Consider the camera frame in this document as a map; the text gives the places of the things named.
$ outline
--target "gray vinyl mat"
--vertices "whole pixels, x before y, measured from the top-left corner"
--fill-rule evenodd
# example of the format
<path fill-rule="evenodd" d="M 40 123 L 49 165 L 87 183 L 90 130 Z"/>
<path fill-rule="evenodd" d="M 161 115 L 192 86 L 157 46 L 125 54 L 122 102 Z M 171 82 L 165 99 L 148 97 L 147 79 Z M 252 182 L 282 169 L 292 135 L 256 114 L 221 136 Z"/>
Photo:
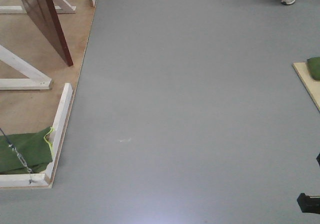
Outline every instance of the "gray vinyl mat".
<path fill-rule="evenodd" d="M 53 189 L 0 223 L 318 224 L 320 0 L 280 1 L 98 0 Z"/>

